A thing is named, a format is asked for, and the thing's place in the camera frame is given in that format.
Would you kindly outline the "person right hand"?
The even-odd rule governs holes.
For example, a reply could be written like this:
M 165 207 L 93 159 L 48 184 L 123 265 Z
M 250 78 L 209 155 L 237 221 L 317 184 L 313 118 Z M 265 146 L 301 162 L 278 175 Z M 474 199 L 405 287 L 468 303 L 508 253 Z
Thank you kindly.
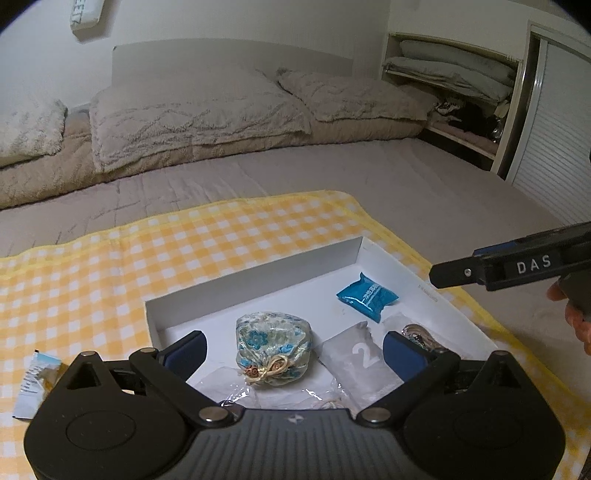
M 565 320 L 573 329 L 576 338 L 582 343 L 585 353 L 591 355 L 591 330 L 590 323 L 584 318 L 583 312 L 567 297 L 559 287 L 558 283 L 553 283 L 547 290 L 546 296 L 554 302 L 566 300 Z

